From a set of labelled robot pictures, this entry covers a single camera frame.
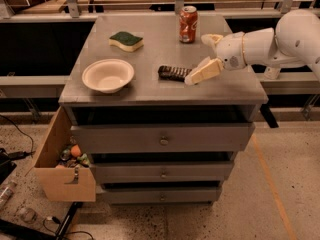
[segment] soda can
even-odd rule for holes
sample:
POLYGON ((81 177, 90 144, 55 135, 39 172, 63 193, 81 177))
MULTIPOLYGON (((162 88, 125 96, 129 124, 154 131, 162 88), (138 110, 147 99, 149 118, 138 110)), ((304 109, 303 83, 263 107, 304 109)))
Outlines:
POLYGON ((198 22, 197 8, 194 6, 184 6, 180 10, 180 33, 179 40, 182 43, 192 43, 196 39, 196 29, 198 22))

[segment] can lid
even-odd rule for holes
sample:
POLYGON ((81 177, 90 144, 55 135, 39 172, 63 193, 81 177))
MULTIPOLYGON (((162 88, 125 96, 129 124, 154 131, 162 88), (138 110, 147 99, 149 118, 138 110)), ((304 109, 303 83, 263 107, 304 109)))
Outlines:
POLYGON ((184 6, 182 7, 182 10, 184 12, 188 12, 188 13, 193 13, 193 12, 196 12, 197 11, 197 8, 192 6, 192 5, 188 5, 188 6, 184 6))

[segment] green sponge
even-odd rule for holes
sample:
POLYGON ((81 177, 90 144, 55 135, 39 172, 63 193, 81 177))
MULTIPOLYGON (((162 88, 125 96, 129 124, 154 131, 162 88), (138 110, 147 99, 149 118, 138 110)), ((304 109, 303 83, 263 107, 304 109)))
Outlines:
POLYGON ((143 46, 143 38, 120 31, 109 38, 109 45, 115 45, 126 52, 134 52, 143 46))

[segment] plastic bottle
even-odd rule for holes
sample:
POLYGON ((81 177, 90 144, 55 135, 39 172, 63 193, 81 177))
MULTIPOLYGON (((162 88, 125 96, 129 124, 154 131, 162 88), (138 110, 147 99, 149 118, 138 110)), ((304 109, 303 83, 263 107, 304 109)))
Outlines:
POLYGON ((14 194, 17 186, 15 180, 10 180, 7 184, 2 184, 0 186, 0 210, 6 205, 6 202, 14 194))

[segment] bowl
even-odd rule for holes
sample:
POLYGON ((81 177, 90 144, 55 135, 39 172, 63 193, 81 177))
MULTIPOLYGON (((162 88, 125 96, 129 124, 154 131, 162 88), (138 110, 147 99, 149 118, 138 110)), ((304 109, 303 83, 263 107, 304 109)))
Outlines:
POLYGON ((92 90, 114 93, 128 84, 133 76, 134 69, 128 62, 107 59, 88 66, 82 74, 82 82, 92 90))

